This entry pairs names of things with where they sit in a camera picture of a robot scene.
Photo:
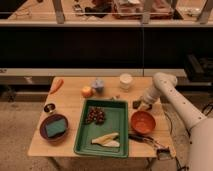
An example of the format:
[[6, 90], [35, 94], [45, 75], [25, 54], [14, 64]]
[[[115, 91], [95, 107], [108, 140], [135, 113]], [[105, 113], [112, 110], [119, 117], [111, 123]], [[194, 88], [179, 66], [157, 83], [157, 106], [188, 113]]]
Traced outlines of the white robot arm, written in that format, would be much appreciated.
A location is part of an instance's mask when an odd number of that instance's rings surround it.
[[154, 104], [165, 96], [190, 132], [187, 171], [213, 171], [213, 118], [207, 117], [175, 88], [178, 80], [171, 74], [158, 72], [143, 92], [142, 105]]

